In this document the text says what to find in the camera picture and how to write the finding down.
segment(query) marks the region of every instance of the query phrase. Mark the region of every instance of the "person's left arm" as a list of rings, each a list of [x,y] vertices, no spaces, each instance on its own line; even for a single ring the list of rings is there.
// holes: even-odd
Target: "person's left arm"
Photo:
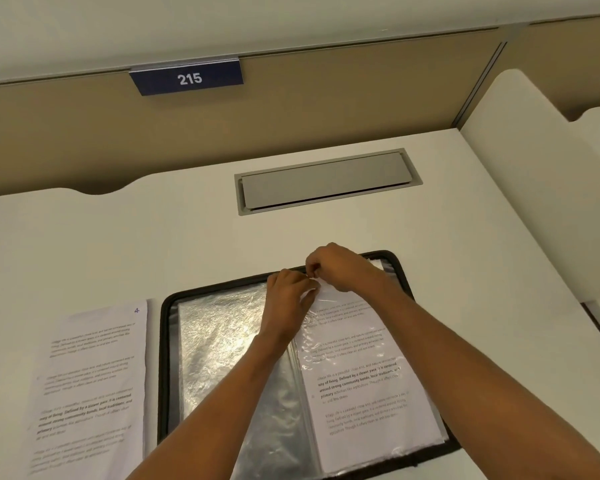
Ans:
[[[127,480],[229,479],[273,366],[300,329],[318,286],[288,269],[269,277],[260,332],[245,355]]]

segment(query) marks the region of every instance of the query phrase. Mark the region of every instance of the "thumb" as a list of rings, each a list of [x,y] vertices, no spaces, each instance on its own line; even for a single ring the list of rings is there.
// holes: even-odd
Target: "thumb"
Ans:
[[[303,318],[309,311],[309,308],[311,308],[311,305],[315,301],[315,297],[318,296],[319,292],[319,289],[312,289],[304,296],[304,298],[302,298],[302,301],[300,301],[300,310],[302,311]]]

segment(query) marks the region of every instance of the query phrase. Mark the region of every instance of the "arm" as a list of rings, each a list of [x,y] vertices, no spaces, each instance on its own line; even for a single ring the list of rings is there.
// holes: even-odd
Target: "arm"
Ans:
[[[288,269],[269,277],[260,332],[246,354],[127,480],[227,480],[231,476],[273,366],[300,329],[318,286]],[[305,292],[309,293],[301,301]]]
[[[383,320],[456,438],[490,479],[600,479],[600,453],[381,270],[334,243],[307,274],[364,298]]]

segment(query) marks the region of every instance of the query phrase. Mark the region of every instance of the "person's right arm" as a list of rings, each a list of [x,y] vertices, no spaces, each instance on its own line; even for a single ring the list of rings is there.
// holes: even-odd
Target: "person's right arm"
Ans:
[[[306,270],[375,309],[487,478],[600,479],[600,453],[581,434],[366,259],[330,243]]]

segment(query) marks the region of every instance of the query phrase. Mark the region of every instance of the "blue sign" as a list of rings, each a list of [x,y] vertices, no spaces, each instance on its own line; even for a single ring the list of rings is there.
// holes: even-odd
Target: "blue sign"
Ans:
[[[129,75],[143,96],[244,84],[238,59],[183,66],[139,68],[129,71]]]

